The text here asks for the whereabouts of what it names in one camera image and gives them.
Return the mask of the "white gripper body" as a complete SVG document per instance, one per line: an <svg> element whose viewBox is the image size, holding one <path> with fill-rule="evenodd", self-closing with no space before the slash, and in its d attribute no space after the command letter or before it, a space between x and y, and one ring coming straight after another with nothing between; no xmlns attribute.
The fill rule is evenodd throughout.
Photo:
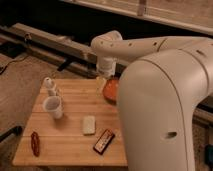
<svg viewBox="0 0 213 171"><path fill-rule="evenodd" d="M105 78L110 78L115 75L116 59L108 57L98 57L96 64L97 72Z"/></svg>

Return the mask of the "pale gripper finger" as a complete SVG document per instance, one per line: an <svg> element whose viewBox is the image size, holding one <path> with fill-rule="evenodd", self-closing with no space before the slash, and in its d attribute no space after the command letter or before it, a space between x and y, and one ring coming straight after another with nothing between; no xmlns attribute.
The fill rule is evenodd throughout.
<svg viewBox="0 0 213 171"><path fill-rule="evenodd" d="M104 77L97 77L96 82L97 82L97 91L101 93L107 80Z"/></svg>

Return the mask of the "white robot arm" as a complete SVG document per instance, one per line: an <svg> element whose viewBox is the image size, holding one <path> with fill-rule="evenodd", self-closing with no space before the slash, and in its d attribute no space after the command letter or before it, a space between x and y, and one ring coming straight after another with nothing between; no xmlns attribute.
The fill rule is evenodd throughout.
<svg viewBox="0 0 213 171"><path fill-rule="evenodd" d="M91 49L129 63L117 96L129 171L195 171L192 118L213 93L213 39L124 40L111 31L95 37Z"/></svg>

